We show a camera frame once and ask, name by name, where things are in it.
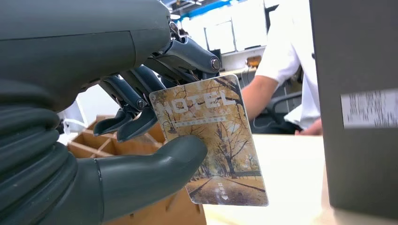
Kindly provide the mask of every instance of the hand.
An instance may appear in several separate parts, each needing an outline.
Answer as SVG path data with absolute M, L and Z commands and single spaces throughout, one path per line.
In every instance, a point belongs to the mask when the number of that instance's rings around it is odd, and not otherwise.
M 294 135 L 322 135 L 322 120 L 317 119 L 309 128 L 298 131 Z

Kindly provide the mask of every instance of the person's arm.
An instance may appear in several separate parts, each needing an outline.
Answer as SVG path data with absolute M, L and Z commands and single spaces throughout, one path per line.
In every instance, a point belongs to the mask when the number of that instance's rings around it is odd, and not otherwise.
M 309 128 L 298 131 L 294 135 L 322 135 L 322 120 L 319 118 L 317 119 Z
M 292 25 L 288 3 L 281 4 L 274 12 L 274 20 L 268 33 L 268 43 L 262 56 L 256 76 L 242 90 L 249 120 L 258 116 L 268 105 L 278 84 L 289 79 L 300 66 L 299 58 L 291 44 L 291 37 L 297 35 Z
M 258 116 L 271 100 L 278 82 L 266 76 L 255 76 L 253 81 L 242 90 L 247 117 L 249 120 Z

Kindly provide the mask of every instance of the screw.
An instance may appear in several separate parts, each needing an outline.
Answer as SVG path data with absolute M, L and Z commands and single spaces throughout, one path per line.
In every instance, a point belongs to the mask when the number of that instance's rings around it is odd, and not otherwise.
M 212 59 L 211 60 L 211 66 L 214 70 L 220 69 L 220 61 L 218 59 Z
M 143 109 L 146 106 L 146 102 L 142 99 L 137 100 L 137 106 L 139 109 Z

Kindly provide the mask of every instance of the ceiling light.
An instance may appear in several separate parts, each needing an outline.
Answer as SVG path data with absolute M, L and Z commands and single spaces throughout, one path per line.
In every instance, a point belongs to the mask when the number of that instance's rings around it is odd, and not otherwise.
M 179 18 L 181 18 L 181 16 L 180 15 L 176 15 L 176 14 L 170 14 L 170 18 L 172 20 L 178 20 Z

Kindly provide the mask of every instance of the gray box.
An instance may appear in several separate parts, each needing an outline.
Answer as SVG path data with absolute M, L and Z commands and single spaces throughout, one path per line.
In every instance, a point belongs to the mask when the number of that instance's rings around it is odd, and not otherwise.
M 398 1 L 310 3 L 330 204 L 398 218 L 398 129 L 345 129 L 341 106 L 398 87 Z

